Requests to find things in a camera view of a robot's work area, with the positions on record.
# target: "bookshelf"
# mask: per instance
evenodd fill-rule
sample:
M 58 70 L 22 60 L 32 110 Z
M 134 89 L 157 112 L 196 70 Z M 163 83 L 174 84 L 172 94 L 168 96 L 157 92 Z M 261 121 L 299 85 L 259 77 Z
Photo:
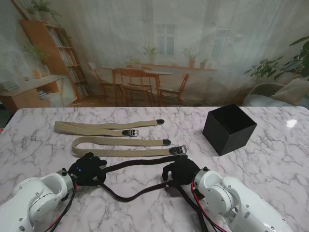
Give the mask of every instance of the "bookshelf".
M 43 61 L 51 74 L 66 75 L 76 94 L 76 101 L 91 94 L 85 74 L 72 43 L 63 28 L 43 22 L 20 20 L 27 36 L 50 56 Z

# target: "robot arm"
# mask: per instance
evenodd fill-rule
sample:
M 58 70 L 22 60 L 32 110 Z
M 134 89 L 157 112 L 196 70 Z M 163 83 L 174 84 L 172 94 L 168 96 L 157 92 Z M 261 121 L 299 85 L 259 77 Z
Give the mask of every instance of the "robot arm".
M 233 232 L 293 232 L 285 219 L 259 195 L 234 177 L 200 170 L 194 185 L 206 208 L 222 215 Z
M 22 181 L 15 187 L 13 198 L 0 207 L 1 231 L 32 232 L 72 189 L 71 177 L 62 170 Z

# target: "black glove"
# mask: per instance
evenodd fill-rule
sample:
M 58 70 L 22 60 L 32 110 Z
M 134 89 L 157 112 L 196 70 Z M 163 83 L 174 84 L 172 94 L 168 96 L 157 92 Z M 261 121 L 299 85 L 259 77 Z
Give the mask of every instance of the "black glove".
M 106 164 L 106 160 L 101 160 L 99 157 L 94 156 L 93 153 L 87 153 L 72 164 L 68 173 L 77 176 L 76 183 L 79 186 L 97 186 L 99 182 L 93 178 L 97 177 L 100 181 L 105 181 L 106 173 L 100 169 L 100 166 Z
M 187 156 L 181 156 L 178 160 L 163 168 L 162 178 L 167 181 L 169 171 L 172 172 L 172 179 L 179 185 L 189 185 L 200 168 Z

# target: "black box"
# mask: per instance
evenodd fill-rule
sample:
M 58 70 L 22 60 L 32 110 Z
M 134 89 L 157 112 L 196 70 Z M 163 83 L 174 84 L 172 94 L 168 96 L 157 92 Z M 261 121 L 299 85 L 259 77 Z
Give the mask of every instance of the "black box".
M 203 135 L 221 156 L 245 146 L 256 125 L 232 104 L 208 112 Z

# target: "canvas belt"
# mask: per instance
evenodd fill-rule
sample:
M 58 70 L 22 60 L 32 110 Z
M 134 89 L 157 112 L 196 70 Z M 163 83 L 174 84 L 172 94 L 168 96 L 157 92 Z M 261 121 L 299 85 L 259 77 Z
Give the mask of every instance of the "canvas belt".
M 75 122 L 55 122 L 55 129 L 79 135 L 105 135 L 105 136 L 138 136 L 139 132 L 132 127 L 147 127 L 161 125 L 164 120 L 139 121 L 127 124 L 85 124 Z M 72 142 L 72 151 L 77 156 L 82 157 L 88 152 L 101 157 L 145 157 L 145 156 L 166 156 L 186 154 L 186 146 L 177 146 L 167 149 L 148 149 L 148 150 L 107 150 L 107 149 L 80 149 L 77 148 L 81 143 L 93 143 L 98 145 L 122 145 L 122 146 L 168 146 L 171 141 L 163 140 L 144 140 L 144 139 L 116 139 L 105 137 L 83 136 Z

